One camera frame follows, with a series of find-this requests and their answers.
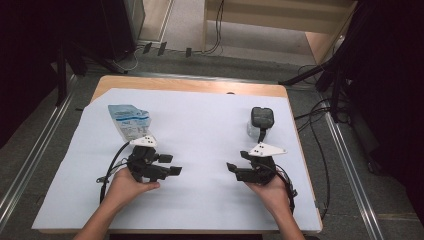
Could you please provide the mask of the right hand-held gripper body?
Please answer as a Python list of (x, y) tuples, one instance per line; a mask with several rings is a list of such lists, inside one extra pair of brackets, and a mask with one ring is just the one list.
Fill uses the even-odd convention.
[(276, 164), (273, 156), (286, 154), (283, 148), (272, 146), (263, 142), (258, 143), (253, 149), (247, 151), (253, 160), (249, 161), (251, 168), (238, 168), (236, 179), (248, 183), (268, 184), (276, 175)]

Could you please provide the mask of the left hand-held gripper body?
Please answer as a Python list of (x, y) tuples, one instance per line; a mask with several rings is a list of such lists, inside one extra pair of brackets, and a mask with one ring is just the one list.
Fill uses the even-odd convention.
[(141, 182), (143, 178), (156, 182), (158, 179), (164, 180), (169, 175), (168, 168), (154, 165), (160, 155), (156, 153), (157, 140), (153, 135), (131, 140), (129, 144), (133, 146), (133, 151), (128, 157), (127, 167), (137, 182)]

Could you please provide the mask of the person's left hand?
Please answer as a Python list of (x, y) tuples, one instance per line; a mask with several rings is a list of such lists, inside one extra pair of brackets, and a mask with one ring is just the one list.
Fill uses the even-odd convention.
[(137, 182), (127, 168), (116, 172), (101, 206), (108, 210), (118, 211), (128, 205), (137, 196), (158, 189), (158, 182)]

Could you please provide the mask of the dark curtain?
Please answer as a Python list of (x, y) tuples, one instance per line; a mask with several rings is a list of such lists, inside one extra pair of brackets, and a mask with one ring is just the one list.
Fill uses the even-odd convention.
[(113, 60), (137, 41), (126, 0), (0, 0), (0, 148), (57, 90), (62, 38)]
[(359, 0), (351, 100), (377, 140), (371, 158), (406, 188), (424, 226), (424, 0)]

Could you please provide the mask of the metal floor rail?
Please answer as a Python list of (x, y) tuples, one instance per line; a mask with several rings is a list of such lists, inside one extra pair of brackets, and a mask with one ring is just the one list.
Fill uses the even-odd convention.
[(0, 233), (7, 225), (72, 99), (78, 77), (66, 81), (68, 93), (58, 106), (47, 97), (0, 149)]
[(349, 181), (349, 185), (359, 209), (362, 221), (367, 230), (369, 239), (385, 240), (373, 206), (356, 171), (355, 164), (348, 150), (347, 144), (344, 141), (340, 127), (337, 123), (334, 122), (332, 116), (329, 113), (326, 114), (326, 122), (337, 148), (341, 163)]

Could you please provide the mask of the clear container with black lid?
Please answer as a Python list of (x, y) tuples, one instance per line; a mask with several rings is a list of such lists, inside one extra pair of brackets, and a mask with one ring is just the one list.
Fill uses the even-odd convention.
[(273, 110), (270, 108), (253, 107), (250, 113), (250, 120), (247, 123), (247, 134), (262, 142), (269, 129), (275, 123)]

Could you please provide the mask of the black metal stand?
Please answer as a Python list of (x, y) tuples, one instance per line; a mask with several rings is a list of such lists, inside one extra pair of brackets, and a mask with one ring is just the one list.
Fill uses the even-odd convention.
[(60, 106), (68, 96), (66, 64), (69, 64), (75, 74), (84, 76), (88, 71), (88, 68), (83, 60), (84, 56), (98, 63), (112, 73), (121, 74), (121, 71), (119, 71), (117, 67), (107, 62), (104, 58), (101, 58), (95, 52), (89, 50), (88, 48), (75, 41), (62, 38), (58, 41), (57, 48), (56, 63), (58, 96), (56, 106)]
[(338, 103), (342, 81), (345, 79), (345, 57), (345, 50), (337, 50), (326, 62), (289, 80), (279, 81), (278, 84), (282, 86), (292, 86), (320, 73), (321, 76), (315, 83), (315, 89), (318, 92), (324, 92), (330, 86), (333, 86), (330, 98), (330, 115), (334, 122), (339, 123), (341, 119), (338, 117)]

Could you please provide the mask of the person's right hand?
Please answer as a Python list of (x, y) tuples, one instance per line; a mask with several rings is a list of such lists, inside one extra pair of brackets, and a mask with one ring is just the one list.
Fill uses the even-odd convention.
[(274, 177), (266, 185), (247, 183), (247, 186), (259, 196), (265, 208), (273, 216), (291, 214), (286, 188), (280, 178)]

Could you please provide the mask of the light wooden shelf unit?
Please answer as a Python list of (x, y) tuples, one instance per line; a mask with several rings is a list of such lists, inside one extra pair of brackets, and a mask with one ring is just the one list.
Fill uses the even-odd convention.
[(221, 1), (224, 22), (303, 31), (317, 64), (347, 31), (358, 5), (357, 0), (204, 0), (202, 51), (207, 21), (216, 18)]

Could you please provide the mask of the blue white refill pouch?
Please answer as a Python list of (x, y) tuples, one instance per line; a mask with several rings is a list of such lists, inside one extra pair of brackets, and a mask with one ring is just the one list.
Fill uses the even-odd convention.
[(148, 111), (125, 104), (109, 105), (108, 111), (125, 141), (135, 140), (150, 134), (151, 118)]

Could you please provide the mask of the white table cover sheet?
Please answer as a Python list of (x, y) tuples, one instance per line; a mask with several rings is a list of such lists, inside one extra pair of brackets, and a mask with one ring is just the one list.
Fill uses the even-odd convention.
[(160, 154), (170, 154), (180, 175), (137, 197), (113, 221), (123, 232), (274, 232), (277, 226), (260, 199), (227, 166), (247, 166), (241, 151), (256, 141), (247, 133), (255, 106), (273, 110), (275, 124), (266, 143), (285, 149), (274, 160), (291, 178), (298, 195), (294, 217), (306, 232), (319, 232), (311, 181), (289, 102), (284, 97), (111, 89), (89, 104), (35, 218), (35, 229), (68, 232), (81, 228), (99, 205), (103, 176), (112, 159), (131, 153), (108, 108), (130, 104), (149, 112), (149, 127)]

